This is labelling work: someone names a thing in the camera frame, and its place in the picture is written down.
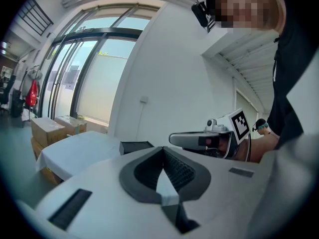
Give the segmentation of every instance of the metal railing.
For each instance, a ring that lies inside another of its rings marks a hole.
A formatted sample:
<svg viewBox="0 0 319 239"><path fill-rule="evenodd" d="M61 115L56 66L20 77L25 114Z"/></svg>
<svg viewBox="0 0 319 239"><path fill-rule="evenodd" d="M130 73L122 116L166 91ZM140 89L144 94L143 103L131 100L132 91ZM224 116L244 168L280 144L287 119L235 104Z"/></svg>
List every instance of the metal railing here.
<svg viewBox="0 0 319 239"><path fill-rule="evenodd" d="M216 21L214 21L213 19L210 20L210 22L207 25L207 32L209 33L211 31L211 29L216 25Z"/></svg>
<svg viewBox="0 0 319 239"><path fill-rule="evenodd" d="M18 15L40 36L53 25L52 20L45 14L35 0L27 0Z"/></svg>

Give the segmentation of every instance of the hand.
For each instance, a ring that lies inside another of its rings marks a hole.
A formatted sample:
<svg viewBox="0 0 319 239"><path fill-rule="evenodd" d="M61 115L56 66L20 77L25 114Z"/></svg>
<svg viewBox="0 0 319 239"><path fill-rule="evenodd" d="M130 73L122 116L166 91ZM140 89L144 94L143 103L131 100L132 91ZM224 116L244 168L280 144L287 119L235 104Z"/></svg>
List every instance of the hand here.
<svg viewBox="0 0 319 239"><path fill-rule="evenodd" d="M209 147L212 143L212 140L207 138L206 139L206 146ZM227 152L227 146L228 146L228 139L219 138L219 145L218 150L222 155L225 155Z"/></svg>

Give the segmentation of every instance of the wall outlet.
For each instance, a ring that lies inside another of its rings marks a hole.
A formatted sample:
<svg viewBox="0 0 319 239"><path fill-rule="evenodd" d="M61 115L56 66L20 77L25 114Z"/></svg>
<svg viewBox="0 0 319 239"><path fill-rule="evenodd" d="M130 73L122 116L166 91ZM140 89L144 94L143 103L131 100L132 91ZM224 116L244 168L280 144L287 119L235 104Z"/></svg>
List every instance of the wall outlet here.
<svg viewBox="0 0 319 239"><path fill-rule="evenodd" d="M140 99L141 103L147 104L148 101L149 101L149 98L147 96L141 96L141 99Z"/></svg>

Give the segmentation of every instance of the black rectangular slot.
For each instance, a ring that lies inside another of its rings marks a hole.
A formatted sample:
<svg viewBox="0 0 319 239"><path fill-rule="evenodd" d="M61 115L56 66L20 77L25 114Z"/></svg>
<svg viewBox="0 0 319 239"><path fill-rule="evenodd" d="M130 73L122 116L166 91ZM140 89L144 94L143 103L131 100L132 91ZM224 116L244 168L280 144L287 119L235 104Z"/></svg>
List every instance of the black rectangular slot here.
<svg viewBox="0 0 319 239"><path fill-rule="evenodd" d="M253 177L254 175L254 172L252 171L247 171L247 170L243 170L243 169L235 168L235 167L230 168L229 172L235 173L241 176L249 177L249 178Z"/></svg>
<svg viewBox="0 0 319 239"><path fill-rule="evenodd" d="M91 191L78 189L49 219L51 223L66 230L89 199Z"/></svg>

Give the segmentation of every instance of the vr headset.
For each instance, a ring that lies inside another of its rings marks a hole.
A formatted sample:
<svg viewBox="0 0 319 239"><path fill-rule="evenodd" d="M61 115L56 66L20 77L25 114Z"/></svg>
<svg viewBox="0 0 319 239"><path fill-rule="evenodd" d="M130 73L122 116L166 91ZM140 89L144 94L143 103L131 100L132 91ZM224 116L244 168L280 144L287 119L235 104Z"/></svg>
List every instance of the vr headset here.
<svg viewBox="0 0 319 239"><path fill-rule="evenodd" d="M264 123L264 124L262 124L262 125L260 125L259 127L257 127L257 125L256 125L256 123L255 123L254 126L255 126L255 127L253 127L253 131L257 131L257 130L259 130L259 129L263 129L264 127L269 127L267 122Z"/></svg>

